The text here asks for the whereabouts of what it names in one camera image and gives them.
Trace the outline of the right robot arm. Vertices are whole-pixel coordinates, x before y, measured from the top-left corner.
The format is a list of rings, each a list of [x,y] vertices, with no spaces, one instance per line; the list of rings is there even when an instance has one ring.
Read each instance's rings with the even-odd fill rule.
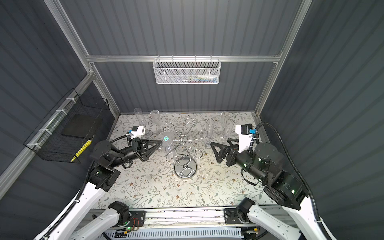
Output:
[[[238,165],[242,172],[255,178],[268,197],[288,212],[296,227],[267,213],[250,198],[244,198],[234,214],[225,214],[227,221],[256,224],[279,240],[335,239],[321,217],[315,216],[307,187],[277,165],[284,156],[275,146],[260,143],[253,151],[242,151],[235,140],[228,140],[228,143],[211,143],[217,162],[225,160],[228,167]]]

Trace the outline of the glass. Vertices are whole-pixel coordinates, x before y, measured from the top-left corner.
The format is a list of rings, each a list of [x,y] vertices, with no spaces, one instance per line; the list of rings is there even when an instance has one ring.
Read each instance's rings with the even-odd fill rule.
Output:
[[[141,108],[137,107],[134,109],[134,114],[137,117],[140,126],[143,126],[145,129],[147,128],[147,121],[145,119],[145,116],[143,114],[143,111]]]
[[[213,119],[207,119],[206,124],[207,124],[206,131],[208,135],[205,139],[204,146],[208,148],[213,139],[215,121]]]
[[[225,121],[224,130],[223,130],[223,138],[228,139],[231,137],[233,129],[235,127],[235,122],[232,119],[227,119]]]

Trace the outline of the clear champagne flute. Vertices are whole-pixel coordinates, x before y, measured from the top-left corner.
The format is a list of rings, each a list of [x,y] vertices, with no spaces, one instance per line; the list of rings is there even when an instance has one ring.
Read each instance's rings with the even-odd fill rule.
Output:
[[[154,126],[156,127],[156,132],[158,133],[161,130],[160,112],[158,110],[152,110],[150,115],[154,123]]]
[[[226,126],[226,121],[228,118],[230,118],[231,113],[229,112],[222,112],[221,113],[221,133],[224,133],[225,126]]]

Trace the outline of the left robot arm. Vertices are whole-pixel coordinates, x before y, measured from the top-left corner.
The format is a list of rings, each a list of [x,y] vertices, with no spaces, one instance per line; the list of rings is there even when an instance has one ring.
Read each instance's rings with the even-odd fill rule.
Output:
[[[162,146],[160,140],[134,138],[118,149],[113,142],[101,141],[91,152],[91,163],[82,187],[61,213],[37,236],[37,240],[94,240],[107,229],[118,226],[124,231],[139,227],[126,204],[115,201],[89,224],[76,230],[92,206],[103,197],[120,176],[118,166],[129,168],[134,160],[145,162]]]

